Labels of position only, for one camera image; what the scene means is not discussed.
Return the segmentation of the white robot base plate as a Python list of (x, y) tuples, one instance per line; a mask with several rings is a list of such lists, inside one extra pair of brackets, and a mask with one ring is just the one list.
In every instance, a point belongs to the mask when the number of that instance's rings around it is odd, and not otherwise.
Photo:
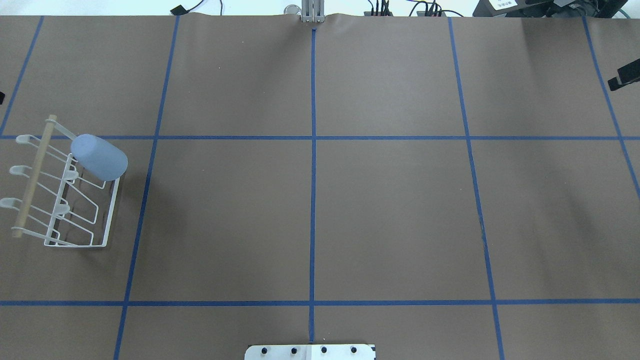
[(251, 345), (245, 360), (375, 360), (374, 345), (356, 344), (265, 344)]

